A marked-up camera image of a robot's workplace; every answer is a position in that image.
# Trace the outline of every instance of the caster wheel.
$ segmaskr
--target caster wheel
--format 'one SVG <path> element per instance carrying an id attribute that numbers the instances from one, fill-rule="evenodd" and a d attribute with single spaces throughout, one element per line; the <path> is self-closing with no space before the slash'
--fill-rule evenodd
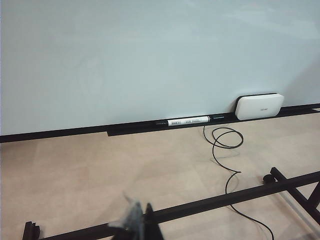
<path id="1" fill-rule="evenodd" d="M 263 177 L 264 184 L 271 184 L 271 183 L 275 183 L 275 182 L 276 182 L 276 179 L 271 174 L 265 175 Z"/>

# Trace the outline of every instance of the metal bar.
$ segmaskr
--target metal bar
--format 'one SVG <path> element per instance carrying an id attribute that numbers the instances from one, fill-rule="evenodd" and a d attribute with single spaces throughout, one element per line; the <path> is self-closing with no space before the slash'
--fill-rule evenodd
<path id="1" fill-rule="evenodd" d="M 116 228 L 109 227 L 108 223 L 104 223 L 55 236 L 45 237 L 41 240 L 97 240 L 113 236 L 117 232 L 118 230 Z"/>
<path id="2" fill-rule="evenodd" d="M 311 193 L 308 202 L 315 208 L 320 204 L 320 182 L 316 185 L 315 189 Z"/>
<path id="3" fill-rule="evenodd" d="M 320 180 L 320 171 L 286 179 L 285 181 L 269 183 L 245 190 L 235 191 L 228 194 L 215 196 L 199 201 L 194 201 L 179 206 L 169 207 L 154 212 L 158 223 L 183 218 L 189 215 L 198 214 L 208 210 L 241 203 L 244 201 L 260 198 L 263 196 L 279 193 L 290 188 L 297 188 Z"/>
<path id="4" fill-rule="evenodd" d="M 271 169 L 270 172 L 275 179 L 277 179 L 280 183 L 283 181 L 286 181 L 287 178 L 275 167 Z M 307 211 L 307 213 L 320 225 L 320 212 L 314 207 L 313 204 L 311 204 L 305 196 L 299 192 L 296 187 L 288 188 L 287 189 L 288 193 L 303 207 L 304 210 Z"/>
<path id="5" fill-rule="evenodd" d="M 153 212 L 156 222 L 164 223 L 167 221 L 183 218 L 189 215 L 202 213 L 208 210 L 213 210 L 225 207 L 231 204 L 241 203 L 244 201 L 260 198 L 263 196 L 286 191 L 290 188 L 297 188 L 304 185 L 316 183 L 320 181 L 320 171 L 309 173 L 302 176 L 293 177 L 283 181 L 270 183 L 267 185 L 256 186 L 245 190 L 231 192 L 215 197 L 206 198 L 199 201 L 194 201 L 178 206 L 169 207 L 166 209 Z M 89 228 L 72 231 L 56 236 L 46 237 L 42 240 L 97 240 L 113 236 L 115 229 L 108 227 L 108 224 L 101 224 Z"/>

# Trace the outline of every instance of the black metal frame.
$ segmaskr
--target black metal frame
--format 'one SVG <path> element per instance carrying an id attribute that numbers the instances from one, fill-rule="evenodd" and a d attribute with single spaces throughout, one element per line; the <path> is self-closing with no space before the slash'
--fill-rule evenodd
<path id="1" fill-rule="evenodd" d="M 307 213 L 320 225 L 320 212 L 317 206 L 320 203 L 320 171 L 293 177 L 287 179 L 282 173 L 273 167 L 271 174 L 266 175 L 264 185 L 251 187 L 248 189 L 231 192 L 224 195 L 214 196 L 198 201 L 189 202 L 186 204 L 165 208 L 162 210 L 152 211 L 151 206 L 147 207 L 145 220 L 153 223 L 149 235 L 146 240 L 160 239 L 152 234 L 159 234 L 155 224 L 164 223 L 167 221 L 183 218 L 193 214 L 202 213 L 205 211 L 225 207 L 228 205 L 241 203 L 244 201 L 268 196 L 283 191 L 288 191 L 289 194 L 307 211 Z M 306 199 L 296 188 L 312 183 L 317 183 L 313 193 Z M 22 240 L 38 240 L 39 226 L 31 221 L 26 222 Z M 76 231 L 63 233 L 60 235 L 42 238 L 41 240 L 97 240 L 110 236 L 114 236 L 119 232 L 118 229 L 109 227 L 108 223 L 97 226 L 92 226 Z"/>

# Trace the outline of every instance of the black wall trim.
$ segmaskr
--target black wall trim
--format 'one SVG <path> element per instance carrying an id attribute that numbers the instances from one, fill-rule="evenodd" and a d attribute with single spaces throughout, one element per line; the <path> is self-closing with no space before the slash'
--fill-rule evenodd
<path id="1" fill-rule="evenodd" d="M 89 126 L 89 127 L 70 128 L 70 129 L 61 129 L 61 130 L 52 130 L 52 131 L 40 131 L 40 132 L 30 132 L 30 133 L 21 133 L 21 134 L 12 134 L 12 135 L 2 135 L 0 136 L 0 143 L 64 137 L 64 136 L 80 135 L 80 134 L 92 134 L 92 133 L 100 133 L 100 132 L 107 132 L 108 136 L 117 136 L 117 135 L 154 132 L 154 131 L 162 131 L 162 130 L 170 130 L 170 129 L 192 128 L 192 127 L 199 127 L 199 126 L 205 126 L 205 125 L 247 122 L 247 121 L 255 121 L 255 120 L 261 120 L 261 119 L 272 119 L 272 118 L 282 118 L 282 117 L 295 116 L 295 115 L 314 114 L 314 113 L 318 113 L 317 110 L 314 110 L 317 108 L 320 108 L 320 103 L 308 104 L 308 105 L 297 105 L 297 106 L 286 106 L 281 108 L 277 116 L 252 119 L 252 120 L 243 120 L 243 121 L 238 120 L 233 112 L 227 112 L 227 113 L 219 114 L 220 116 L 223 115 L 224 118 L 221 120 L 215 120 L 214 122 L 178 125 L 178 126 L 170 126 L 170 127 L 157 126 L 155 124 L 156 121 L 153 120 L 153 121 L 140 121 L 140 122 L 113 124 L 113 125 Z"/>

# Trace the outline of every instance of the whiteboard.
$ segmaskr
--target whiteboard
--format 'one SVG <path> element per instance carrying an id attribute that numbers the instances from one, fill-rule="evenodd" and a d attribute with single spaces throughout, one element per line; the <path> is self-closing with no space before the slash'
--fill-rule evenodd
<path id="1" fill-rule="evenodd" d="M 2 0 L 1 135 L 320 103 L 319 0 Z"/>

